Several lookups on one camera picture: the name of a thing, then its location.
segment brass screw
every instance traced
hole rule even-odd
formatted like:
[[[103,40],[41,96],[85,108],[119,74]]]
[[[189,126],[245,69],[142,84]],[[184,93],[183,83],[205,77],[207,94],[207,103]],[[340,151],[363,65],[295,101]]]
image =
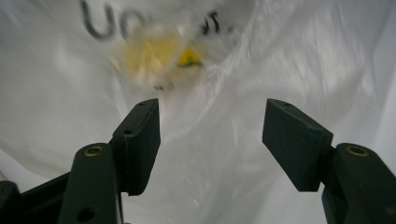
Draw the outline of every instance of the brass screw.
[[[104,151],[105,151],[105,149],[102,147],[90,147],[90,148],[85,149],[84,155],[87,157],[94,157],[94,156],[102,154]]]
[[[349,146],[346,148],[346,150],[355,156],[360,156],[360,157],[367,157],[369,156],[369,152],[362,147],[356,147],[356,146]]]

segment plastic bag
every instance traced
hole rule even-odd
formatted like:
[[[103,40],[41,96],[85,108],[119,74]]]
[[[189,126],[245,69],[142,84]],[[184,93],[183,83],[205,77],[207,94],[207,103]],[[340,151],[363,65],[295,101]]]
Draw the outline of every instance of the plastic bag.
[[[211,57],[194,81],[146,91],[121,78],[111,61],[123,11],[158,22],[189,3],[109,1],[115,26],[104,40],[89,34],[78,1],[0,2],[0,148],[55,177],[79,148],[107,141],[135,104],[158,97],[162,145],[146,192],[123,198],[127,221],[323,223],[319,195],[297,194],[262,144],[265,100],[297,105],[334,142],[361,139],[364,129],[348,125],[373,124],[372,56],[390,1],[213,1],[221,32],[202,15],[211,32],[195,38]],[[87,4],[105,34],[105,1]]]

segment translucent plastic sheet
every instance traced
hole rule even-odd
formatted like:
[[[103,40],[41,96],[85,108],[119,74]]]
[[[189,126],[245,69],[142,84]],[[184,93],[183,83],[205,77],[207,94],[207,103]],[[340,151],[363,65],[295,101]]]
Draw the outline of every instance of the translucent plastic sheet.
[[[194,38],[219,57],[203,60],[196,78],[170,91],[131,85],[118,73],[112,57],[123,42],[120,15],[132,8],[155,24],[190,2],[87,3],[101,33],[104,5],[112,7],[111,38],[87,32],[79,1],[0,2],[0,148],[27,169],[55,177],[70,169],[79,148],[109,140],[135,104],[158,97],[162,145],[146,192],[124,198],[126,220],[324,222],[319,195],[293,196],[290,203],[301,210],[285,204],[280,187],[291,183],[261,143],[265,100],[291,102],[335,132],[334,142],[345,136],[352,142],[348,123],[368,122],[359,118],[375,112],[373,51],[390,1],[205,2],[207,12],[218,12],[220,33],[212,34],[209,20],[212,33]],[[223,33],[230,25],[235,35]],[[309,203],[317,212],[300,216]]]

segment clear plastic bag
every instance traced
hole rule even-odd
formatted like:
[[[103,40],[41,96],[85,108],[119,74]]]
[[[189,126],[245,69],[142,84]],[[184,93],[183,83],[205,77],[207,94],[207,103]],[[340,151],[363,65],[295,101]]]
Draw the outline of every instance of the clear plastic bag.
[[[79,148],[106,142],[135,104],[158,97],[162,145],[146,192],[123,198],[127,221],[323,223],[319,195],[295,194],[262,144],[265,100],[297,105],[336,133],[334,142],[358,139],[364,129],[347,125],[373,124],[373,50],[391,2],[210,1],[192,27],[206,19],[210,32],[187,37],[205,50],[198,76],[175,79],[171,91],[121,77],[113,62],[123,11],[155,25],[190,3],[108,1],[113,35],[97,39],[78,1],[1,1],[0,148],[52,178],[69,171]],[[105,1],[87,4],[105,34]],[[214,10],[218,33],[207,15]]]

